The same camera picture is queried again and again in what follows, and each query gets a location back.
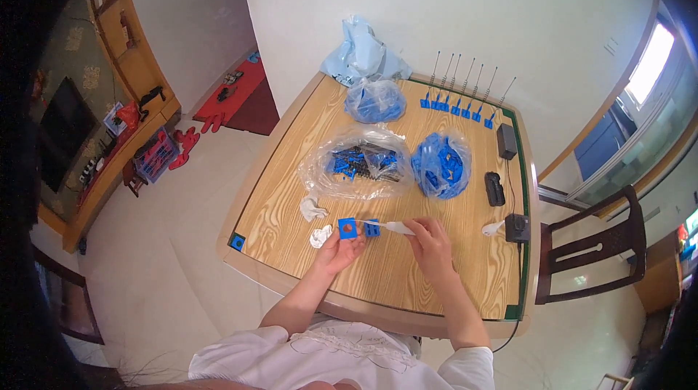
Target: picture frame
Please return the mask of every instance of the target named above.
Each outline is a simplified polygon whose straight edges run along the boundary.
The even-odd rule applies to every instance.
[[[106,126],[109,132],[116,137],[118,137],[119,134],[123,133],[124,130],[127,129],[126,122],[122,121],[121,119],[118,120],[118,124],[114,122],[115,118],[117,118],[117,111],[119,111],[122,108],[124,108],[124,105],[120,102],[117,102],[116,104],[114,104],[109,113],[107,113],[107,116],[105,116],[105,118],[102,120],[104,126]]]

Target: patterned wallpaper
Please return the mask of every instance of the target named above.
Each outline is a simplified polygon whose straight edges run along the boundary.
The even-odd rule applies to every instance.
[[[46,102],[50,102],[61,81],[68,77],[94,113],[100,127],[94,137],[85,143],[74,168],[68,173],[65,185],[58,193],[53,193],[47,185],[41,183],[42,202],[68,221],[77,208],[77,191],[82,186],[78,177],[87,162],[99,152],[98,141],[110,141],[102,119],[116,102],[124,105],[128,103],[89,21],[87,0],[70,0],[65,6],[51,31],[39,68],[46,76],[42,94]],[[40,122],[44,111],[41,102],[35,103],[31,109],[32,119]]]

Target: tiled floor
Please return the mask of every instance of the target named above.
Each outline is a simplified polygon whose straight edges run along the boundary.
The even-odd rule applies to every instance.
[[[223,217],[265,139],[228,128],[202,134],[187,165],[143,187],[137,200],[120,187],[90,230],[80,271],[106,342],[104,358],[127,379],[148,384],[185,378],[195,351],[256,327],[279,299],[214,251]],[[544,211],[547,220],[566,214],[551,206]],[[567,234],[602,226],[590,220]],[[554,278],[554,284],[593,285],[624,270],[625,263],[607,260],[592,271]],[[527,333],[495,354],[497,387],[595,388],[604,373],[625,373],[643,318],[632,288],[537,306]],[[451,353],[448,341],[424,340],[422,359],[434,368]]]

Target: metal spring antenna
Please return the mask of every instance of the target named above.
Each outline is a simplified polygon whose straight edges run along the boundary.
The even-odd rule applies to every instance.
[[[432,77],[429,78],[429,88],[426,89],[426,98],[429,99],[429,92],[432,90],[432,84],[434,84],[434,78],[436,77],[436,66],[438,65],[438,57],[441,55],[441,51],[436,53],[436,63],[434,63],[434,70],[432,72]]]
[[[517,80],[517,78],[514,77],[514,79],[512,80],[512,82],[509,83],[509,87],[507,87],[507,90],[504,92],[504,94],[502,95],[502,98],[499,100],[499,104],[497,104],[497,108],[501,108],[501,107],[502,107],[502,104],[504,103],[504,97],[507,95],[507,93],[509,93],[509,89],[511,89],[512,84],[513,84],[514,81],[516,81],[516,80]]]
[[[477,85],[480,83],[480,75],[482,75],[482,68],[484,68],[484,63],[480,65],[480,73],[477,74],[477,81],[475,89],[473,89],[473,98],[477,97]]]
[[[453,71],[453,77],[451,77],[451,85],[449,86],[449,90],[453,90],[453,85],[456,84],[456,72],[458,72],[458,64],[461,63],[461,55],[458,54],[458,61],[456,61],[456,69]]]
[[[489,120],[490,120],[490,121],[491,121],[492,119],[494,119],[494,114],[497,112],[497,110],[500,109],[500,108],[502,108],[502,104],[504,103],[504,97],[507,95],[507,93],[509,92],[509,89],[511,89],[512,84],[513,84],[514,81],[516,81],[516,80],[517,80],[517,78],[514,77],[514,79],[512,80],[512,82],[509,83],[509,87],[507,87],[507,90],[504,92],[504,94],[502,95],[502,98],[499,100],[499,104],[497,104],[497,106],[494,108],[494,111],[492,112],[492,116],[489,117]]]
[[[470,72],[473,70],[473,65],[476,63],[475,57],[473,57],[473,63],[470,64],[470,69],[468,69],[468,74],[466,75],[466,79],[463,81],[463,87],[461,88],[461,98],[466,92],[466,87],[468,86],[468,78],[470,77]]]
[[[489,97],[489,89],[492,87],[492,82],[494,81],[495,75],[497,75],[497,69],[498,67],[494,67],[494,73],[492,74],[492,79],[489,81],[489,87],[487,87],[487,90],[484,91],[484,98],[482,98],[483,101],[486,101],[487,98]]]
[[[446,68],[446,73],[443,74],[443,78],[441,79],[441,87],[438,89],[438,95],[436,95],[436,102],[438,102],[439,96],[441,96],[441,90],[443,90],[443,87],[446,85],[446,79],[448,78],[448,71],[451,69],[451,63],[453,63],[453,57],[456,55],[454,52],[451,54],[451,60],[448,62],[448,67]]]

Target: hand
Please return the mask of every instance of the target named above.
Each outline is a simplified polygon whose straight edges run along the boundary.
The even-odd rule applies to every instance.
[[[356,227],[356,238],[339,239],[339,229],[335,228],[332,235],[327,237],[325,243],[318,250],[313,262],[313,268],[328,275],[335,276],[349,267],[355,259],[366,249],[366,236]]]
[[[416,218],[404,220],[403,223],[415,234],[405,234],[405,237],[412,245],[414,259],[424,278],[434,288],[439,288],[451,275],[457,275],[453,269],[451,241],[441,222],[434,218]]]

